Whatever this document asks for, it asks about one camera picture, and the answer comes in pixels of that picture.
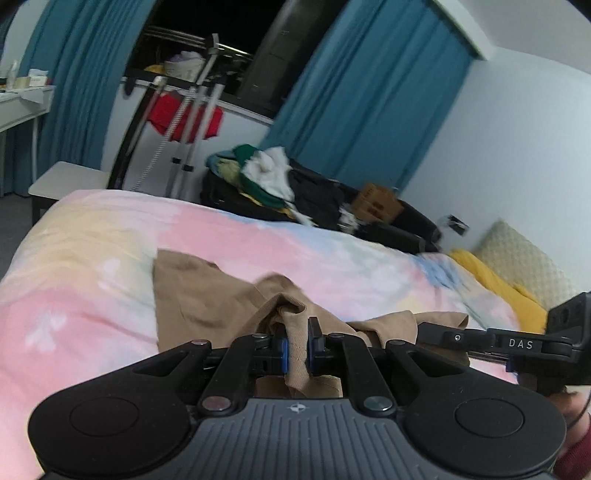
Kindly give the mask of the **person's right hand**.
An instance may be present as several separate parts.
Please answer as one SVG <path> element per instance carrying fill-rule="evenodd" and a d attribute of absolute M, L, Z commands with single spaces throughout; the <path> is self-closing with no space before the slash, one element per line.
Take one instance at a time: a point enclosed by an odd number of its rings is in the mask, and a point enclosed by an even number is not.
<path fill-rule="evenodd" d="M 566 391 L 551 395 L 549 400 L 558 408 L 564 416 L 565 422 L 570 426 L 559 453 L 559 456 L 562 457 L 578 444 L 589 430 L 588 394 L 579 391 Z"/>

